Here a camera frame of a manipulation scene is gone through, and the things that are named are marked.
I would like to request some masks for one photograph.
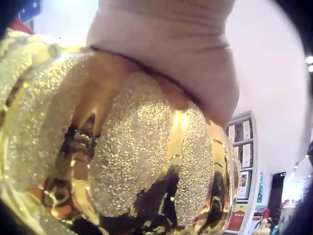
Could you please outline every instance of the product display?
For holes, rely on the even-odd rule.
[[[238,199],[248,199],[250,193],[250,186],[251,186],[251,171],[242,171],[240,172],[241,178],[241,187],[238,192]]]
[[[252,121],[247,120],[242,123],[230,125],[226,129],[226,135],[228,136],[231,143],[252,139]]]
[[[242,168],[253,166],[253,144],[245,144],[242,146]]]
[[[0,72],[1,199],[19,224],[38,235],[225,230],[239,161],[175,84],[11,30]]]
[[[247,120],[243,122],[243,140],[248,140],[253,138],[252,134],[252,122],[251,120]]]
[[[235,138],[236,138],[235,125],[231,125],[228,127],[228,138],[231,143],[235,142]]]
[[[235,153],[238,157],[238,160],[241,163],[241,167],[243,168],[243,166],[242,166],[242,146],[234,147],[234,150],[235,150]]]
[[[239,231],[244,215],[247,210],[247,203],[237,203],[232,212],[232,218],[228,224],[227,230]]]

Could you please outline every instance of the glitter texture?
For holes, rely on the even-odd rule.
[[[219,234],[231,214],[239,180],[234,174],[240,171],[234,155],[229,161],[225,146],[231,148],[229,152],[233,149],[223,130],[215,126],[208,131],[201,110],[165,78],[140,69],[134,73],[120,57],[102,55],[9,31],[0,45],[0,102],[5,120],[0,179],[6,185],[6,202],[23,211],[16,216],[38,221],[38,231],[48,235],[74,234],[64,225],[70,227],[77,218],[103,231],[127,227],[125,234],[171,233],[177,225],[184,228],[177,234]],[[98,62],[100,66],[89,67]],[[122,82],[107,78],[122,78]],[[93,112],[97,120],[102,108],[108,115],[102,116],[103,125],[98,122],[101,135],[100,128],[93,132],[92,123],[81,133],[77,123]],[[77,142],[79,137],[85,142]],[[76,154],[73,166],[84,177],[76,179],[69,171],[66,179],[47,180],[53,183],[45,188],[43,179],[52,177],[57,156],[59,166],[66,169],[64,163],[71,162],[71,154]],[[66,206],[76,213],[73,217],[54,215],[54,202],[47,210],[45,195],[61,201],[56,199],[59,189],[54,181],[66,183],[72,202]],[[27,197],[36,203],[21,200]],[[58,208],[60,214],[66,206]]]

